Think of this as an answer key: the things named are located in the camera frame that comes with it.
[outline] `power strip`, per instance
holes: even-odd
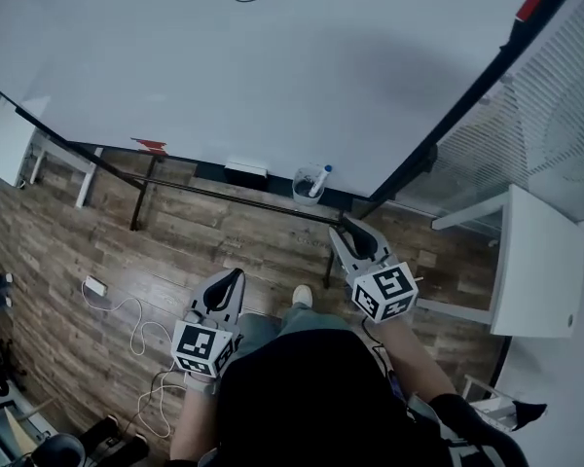
[[[102,298],[106,296],[108,292],[108,287],[105,284],[102,284],[96,278],[87,275],[87,280],[85,280],[85,286],[95,292],[97,296],[101,296]]]

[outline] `white panel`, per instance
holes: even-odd
[[[567,0],[511,73],[401,198],[445,214],[515,183],[584,220],[584,0]]]
[[[15,106],[5,98],[0,100],[0,178],[14,186],[19,184],[21,167],[35,131],[15,111]]]
[[[502,231],[505,258],[493,289],[492,333],[570,337],[582,293],[584,232],[515,186],[504,213],[508,213]]]
[[[0,0],[0,90],[95,145],[166,143],[368,196],[498,53],[524,0]]]
[[[450,303],[418,299],[416,306],[423,309],[430,309],[431,311],[437,311],[438,313],[443,313],[445,315],[454,316],[456,318],[464,318],[465,320],[471,320],[473,322],[484,323],[487,325],[490,325],[493,319],[493,314],[489,311],[475,309],[473,307],[451,305]]]
[[[549,406],[511,435],[531,467],[584,466],[584,289],[571,339],[514,338],[496,388]]]

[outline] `white sneaker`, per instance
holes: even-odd
[[[311,289],[309,285],[299,285],[294,289],[294,294],[292,295],[292,305],[296,303],[303,303],[307,307],[313,305],[313,296],[311,295]]]

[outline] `black shirt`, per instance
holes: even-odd
[[[353,332],[279,337],[232,363],[219,392],[212,466],[452,465],[443,440],[411,419]],[[440,398],[442,414],[478,425],[460,397]]]

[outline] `white table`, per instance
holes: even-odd
[[[502,211],[489,310],[418,300],[418,306],[491,325],[492,334],[568,338],[582,292],[584,233],[516,185],[508,192],[432,223],[434,230]]]
[[[95,172],[95,164],[74,156],[40,135],[36,132],[34,125],[16,114],[15,105],[2,98],[0,100],[0,178],[2,180],[14,187],[22,186],[24,182],[21,178],[21,169],[31,145],[39,147],[41,153],[30,176],[30,184],[35,183],[41,163],[45,155],[50,153],[85,173],[85,179],[76,200],[76,207],[82,207]],[[96,149],[95,154],[99,156],[101,151],[101,149]]]

